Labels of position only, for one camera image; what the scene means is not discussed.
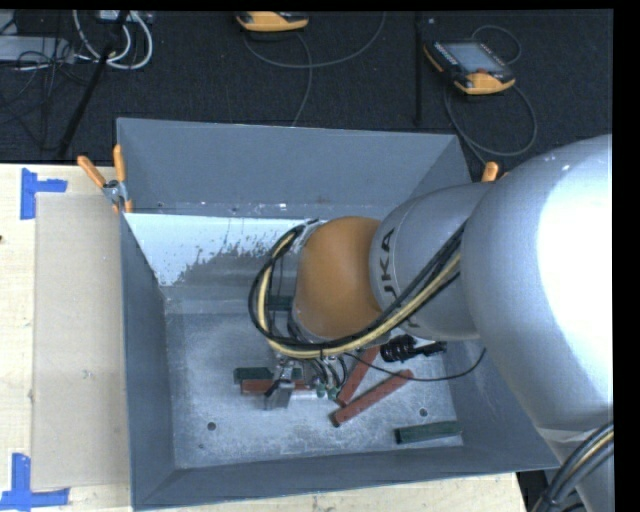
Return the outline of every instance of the handheld device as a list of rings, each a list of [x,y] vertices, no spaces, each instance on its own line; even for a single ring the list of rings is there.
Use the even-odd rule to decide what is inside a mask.
[[[423,50],[431,64],[466,94],[494,94],[516,81],[509,66],[475,39],[427,41]]]

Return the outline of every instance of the white cable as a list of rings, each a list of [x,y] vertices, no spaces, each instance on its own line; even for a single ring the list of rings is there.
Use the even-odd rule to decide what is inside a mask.
[[[91,43],[89,43],[89,40],[87,39],[87,36],[84,35],[82,27],[80,26],[80,19],[78,18],[78,10],[77,9],[73,9],[71,11],[71,15],[73,17],[73,22],[74,22],[74,24],[76,26],[76,30],[78,31],[78,35],[80,36],[80,39],[82,40],[82,44],[93,55],[93,57],[87,57],[86,55],[82,55],[82,54],[78,53],[76,56],[79,59],[90,60],[92,62],[98,62],[98,60],[100,60],[100,54],[96,51],[96,49],[93,46],[91,46]],[[127,39],[127,44],[125,46],[125,49],[119,55],[116,55],[116,56],[111,57],[110,59],[108,59],[107,60],[107,64],[109,62],[114,62],[114,61],[118,61],[118,60],[122,59],[123,57],[125,57],[127,55],[127,53],[129,53],[129,50],[131,49],[131,34],[129,32],[129,29],[124,25],[122,26],[122,29],[123,29],[124,35],[125,35],[125,37]]]
[[[147,63],[151,60],[151,56],[153,55],[153,38],[151,37],[151,31],[149,30],[149,27],[137,12],[131,11],[131,17],[136,23],[138,23],[138,25],[142,27],[142,30],[145,33],[145,36],[147,38],[147,45],[148,45],[147,54],[144,56],[144,59],[142,59],[140,62],[132,65],[118,64],[116,62],[107,61],[107,64],[109,64],[109,66],[111,66],[112,68],[125,69],[125,70],[140,69],[147,65]]]
[[[82,44],[87,48],[87,50],[89,50],[89,52],[94,57],[94,58],[91,58],[91,57],[87,57],[86,55],[78,54],[78,58],[97,62],[100,59],[100,54],[96,51],[96,49],[93,46],[91,46],[87,37],[84,35],[84,32],[82,31],[82,27],[80,26],[78,11],[76,9],[73,9],[72,15],[73,15],[73,21],[76,26],[76,30],[78,31],[80,39],[82,40]],[[120,64],[117,62],[119,60],[122,60],[131,50],[131,34],[129,33],[129,29],[127,29],[127,27],[123,25],[122,29],[124,30],[125,36],[127,38],[126,47],[119,55],[116,55],[114,57],[111,57],[110,59],[107,59],[107,65],[115,69],[122,69],[122,70],[140,69],[148,64],[148,62],[151,60],[151,56],[153,55],[153,38],[151,36],[151,31],[149,30],[149,27],[137,12],[131,11],[130,16],[138,25],[142,27],[142,30],[145,33],[145,37],[147,39],[147,47],[148,47],[147,54],[140,62],[137,62],[135,64]]]

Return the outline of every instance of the green block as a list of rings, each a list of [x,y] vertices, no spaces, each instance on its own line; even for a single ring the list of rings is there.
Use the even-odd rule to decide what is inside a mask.
[[[462,426],[457,421],[441,421],[397,428],[394,430],[394,434],[398,444],[419,443],[420,441],[460,435],[462,434]]]

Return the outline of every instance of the power cable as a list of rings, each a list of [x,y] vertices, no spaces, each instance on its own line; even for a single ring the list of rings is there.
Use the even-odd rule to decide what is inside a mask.
[[[476,362],[473,363],[469,368],[467,368],[463,372],[456,373],[454,375],[446,375],[444,377],[433,377],[433,378],[407,377],[405,375],[398,374],[398,373],[393,372],[391,370],[387,370],[386,368],[382,368],[380,366],[376,366],[374,364],[367,363],[366,361],[360,359],[359,357],[357,357],[357,356],[355,356],[355,355],[353,355],[353,354],[351,354],[349,352],[345,352],[344,355],[352,357],[353,359],[355,359],[357,361],[360,361],[361,363],[367,365],[369,368],[372,368],[372,369],[377,370],[379,372],[387,373],[389,375],[395,375],[397,377],[400,377],[401,379],[410,380],[410,381],[416,381],[416,382],[441,382],[441,381],[444,381],[444,380],[458,379],[460,377],[464,377],[465,375],[469,375],[482,362],[482,360],[484,359],[484,356],[485,356],[486,353],[487,353],[487,349],[483,348],[482,352],[480,352],[480,355],[478,356],[478,359],[476,360]]]
[[[313,81],[313,70],[317,69],[317,68],[322,68],[322,67],[327,67],[327,66],[334,66],[336,64],[341,64],[343,62],[346,62],[348,60],[351,60],[355,57],[357,57],[358,55],[360,55],[361,53],[365,52],[374,42],[375,40],[378,38],[378,36],[380,35],[380,32],[382,31],[382,28],[384,27],[385,24],[385,20],[386,20],[386,12],[382,13],[382,17],[380,19],[380,24],[376,30],[376,32],[374,33],[373,37],[371,37],[371,39],[364,45],[362,46],[359,50],[357,50],[356,52],[347,55],[346,57],[341,57],[339,59],[335,59],[335,60],[330,60],[330,61],[326,61],[326,62],[318,62],[318,63],[313,63],[312,58],[311,58],[311,51],[309,50],[309,46],[307,45],[306,41],[304,40],[304,38],[302,37],[302,35],[298,32],[296,32],[296,36],[298,37],[298,40],[300,41],[300,43],[302,44],[302,46],[304,47],[305,53],[307,54],[307,64],[289,64],[289,63],[285,63],[285,62],[278,62],[278,61],[274,61],[271,59],[268,59],[267,57],[264,57],[263,55],[261,55],[260,53],[258,53],[257,51],[255,51],[253,48],[251,48],[250,44],[249,44],[249,37],[245,35],[244,37],[244,44],[247,47],[247,49],[258,59],[260,59],[263,62],[266,62],[267,64],[270,64],[272,66],[277,66],[277,67],[281,67],[281,68],[285,68],[285,69],[307,69],[309,70],[309,78],[307,80],[307,88],[304,94],[304,97],[302,99],[302,102],[300,104],[300,106],[298,107],[298,112],[296,113],[296,116],[294,117],[291,126],[296,126],[296,124],[298,123],[298,120],[300,118],[300,114],[302,113],[307,100],[309,99],[309,95],[311,92],[311,84]]]

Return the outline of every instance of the black component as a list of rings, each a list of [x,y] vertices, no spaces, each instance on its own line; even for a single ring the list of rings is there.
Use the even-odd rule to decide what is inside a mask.
[[[393,363],[395,361],[407,361],[420,354],[428,357],[447,350],[447,344],[444,341],[436,341],[418,348],[415,345],[416,340],[413,336],[403,334],[396,336],[389,343],[380,347],[380,355],[387,363]]]
[[[438,71],[447,73],[453,82],[467,90],[474,87],[469,79],[474,73],[489,75],[502,84],[514,79],[506,62],[475,39],[426,41],[424,51]]]

